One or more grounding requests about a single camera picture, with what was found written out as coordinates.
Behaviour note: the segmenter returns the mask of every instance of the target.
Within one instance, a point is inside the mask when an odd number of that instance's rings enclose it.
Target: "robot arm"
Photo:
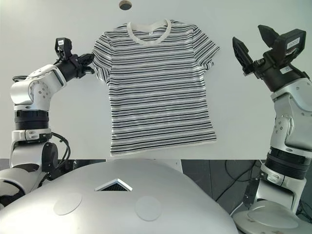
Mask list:
[[[267,26],[258,28],[264,42],[272,48],[263,54],[262,59],[253,61],[247,47],[236,38],[233,38],[233,48],[244,74],[254,73],[273,92],[271,98],[276,118],[267,160],[261,166],[259,177],[250,182],[244,195],[244,203],[250,212],[236,214],[234,221],[246,233],[258,233],[259,229],[273,232],[276,220],[265,218],[270,214],[280,219],[279,225],[285,224],[283,233],[288,233],[286,226],[290,219],[298,227],[296,231],[292,227],[291,233],[305,233],[307,226],[295,213],[312,159],[312,83],[308,75],[291,62],[303,51],[306,32],[295,29],[279,35]],[[245,222],[246,217],[252,217],[255,211],[258,212],[257,218],[250,225]]]
[[[73,78],[94,73],[88,65],[94,55],[72,55],[71,41],[56,39],[58,60],[31,73],[11,87],[15,130],[12,132],[10,169],[0,172],[2,207],[36,189],[44,176],[58,167],[58,149],[49,139],[49,108],[52,96]]]

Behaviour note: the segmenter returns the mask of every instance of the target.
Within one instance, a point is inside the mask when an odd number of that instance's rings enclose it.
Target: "gray floor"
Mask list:
[[[236,177],[252,165],[252,160],[229,160],[229,173]],[[0,170],[8,168],[9,160],[0,159]],[[182,160],[184,174],[191,178],[210,197],[216,199],[228,185],[233,181],[225,171],[224,160]],[[258,167],[253,168],[253,177],[259,172]],[[246,173],[241,179],[249,178]],[[218,201],[227,211],[231,212],[241,201],[248,182],[236,182]],[[312,205],[312,169],[307,174],[306,188],[302,199]]]

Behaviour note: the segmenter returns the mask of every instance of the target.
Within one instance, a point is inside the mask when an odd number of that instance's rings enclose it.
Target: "cable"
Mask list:
[[[260,166],[255,165],[255,167],[257,167],[257,168],[261,168],[261,166],[262,166],[263,162],[262,162],[260,159],[258,159],[258,160],[257,160],[257,162],[260,162]]]
[[[226,191],[228,191],[228,190],[237,182],[237,180],[238,180],[242,175],[244,175],[246,172],[248,172],[249,170],[251,170],[252,167],[254,167],[254,164],[253,164],[250,168],[248,168],[247,170],[243,171],[236,179],[234,179],[234,181],[218,196],[218,198],[217,198],[215,201],[218,201],[218,200],[223,196],[223,194],[225,194]]]
[[[57,63],[59,63],[59,61],[60,61],[60,58],[55,62],[55,63],[53,63],[53,65],[55,65],[55,64],[57,64]]]
[[[27,78],[27,76],[15,76],[12,78],[12,80],[16,83],[22,80],[25,80]]]
[[[69,142],[68,140],[63,137],[62,135],[60,134],[57,134],[57,133],[53,133],[52,132],[52,135],[55,136],[56,138],[60,139],[60,142],[64,142],[64,144],[66,145],[66,150],[65,150],[65,153],[62,157],[62,159],[60,160],[60,162],[58,163],[58,165],[55,167],[55,169],[51,172],[47,172],[44,177],[42,178],[42,180],[40,181],[39,185],[38,185],[38,188],[42,186],[43,182],[48,179],[48,177],[53,174],[57,169],[59,169],[60,167],[62,167],[69,159],[70,157],[70,154],[71,154],[71,150],[70,150],[70,146],[69,146]]]
[[[303,207],[303,204],[307,205],[311,209],[311,206],[307,202],[300,200],[299,207],[301,208],[301,210],[297,212],[296,215],[302,215],[309,221],[309,223],[312,223],[312,217],[308,214],[308,212],[306,212],[306,210]]]
[[[244,204],[244,202],[241,202],[234,210],[232,210],[232,212],[230,213],[230,216],[232,216],[235,211],[237,211],[239,209],[239,207],[241,207]]]
[[[225,160],[225,161],[224,161],[225,171],[226,171],[226,173],[228,174],[228,176],[229,176],[231,179],[235,180],[235,178],[229,173],[228,166],[227,166],[227,162],[228,162],[228,160]],[[248,181],[250,181],[250,180],[252,179],[253,167],[251,167],[249,170],[250,170],[249,179],[246,179],[246,180],[239,180],[239,179],[238,179],[237,181],[238,181],[238,182],[248,182]]]

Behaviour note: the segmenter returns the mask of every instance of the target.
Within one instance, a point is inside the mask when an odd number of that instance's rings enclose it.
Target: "black cable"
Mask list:
[[[15,76],[12,78],[12,80],[16,83],[22,80],[25,80],[27,78],[27,76]]]
[[[66,150],[65,150],[65,153],[62,157],[62,159],[60,160],[60,162],[58,163],[58,165],[55,167],[55,169],[51,172],[48,172],[44,175],[44,177],[42,178],[42,180],[40,181],[39,185],[38,185],[38,188],[42,186],[43,182],[48,179],[51,174],[53,174],[57,169],[59,169],[60,167],[62,167],[69,159],[70,157],[70,154],[71,154],[71,150],[70,150],[70,146],[69,146],[69,142],[68,140],[63,137],[62,135],[60,134],[57,134],[57,133],[53,133],[52,132],[52,135],[55,136],[56,138],[60,139],[60,142],[64,142],[64,144],[66,145]]]
[[[306,205],[307,207],[309,207],[310,210],[312,211],[312,207],[311,207],[307,202],[305,202],[305,201],[303,201],[303,200],[301,200],[301,202],[302,202],[304,205]]]
[[[255,167],[257,167],[257,168],[261,168],[261,165],[262,165],[261,160],[258,160],[257,162],[260,162],[260,166],[258,166],[257,164],[255,164]]]
[[[310,223],[312,223],[312,217],[308,214],[308,212],[306,212],[306,210],[303,207],[303,204],[307,205],[311,209],[311,206],[308,203],[300,200],[299,201],[299,206],[301,207],[301,211],[299,212],[298,215],[304,216]]]
[[[236,182],[237,180],[244,175],[246,172],[248,172],[249,170],[251,170],[254,167],[254,164],[248,168],[247,170],[243,171],[237,178],[234,179],[234,181],[218,196],[218,198],[215,201],[218,201]]]
[[[225,167],[225,171],[226,171],[226,173],[228,174],[228,176],[231,178],[231,179],[233,179],[233,180],[235,180],[235,178],[229,173],[229,170],[228,170],[228,166],[227,166],[227,162],[228,162],[228,160],[225,160],[224,161],[224,167]],[[250,169],[250,178],[249,179],[246,179],[246,180],[237,180],[238,182],[248,182],[248,181],[250,181],[251,179],[252,179],[252,174],[253,174],[253,167]]]
[[[252,178],[253,178],[253,170],[254,170],[254,167],[255,167],[255,165],[256,165],[257,162],[258,162],[258,160],[255,160],[255,161],[253,162],[252,168],[250,169],[249,181],[252,180]]]
[[[60,62],[60,58],[55,63],[53,63],[53,65],[55,65],[55,64],[57,64],[59,62]]]

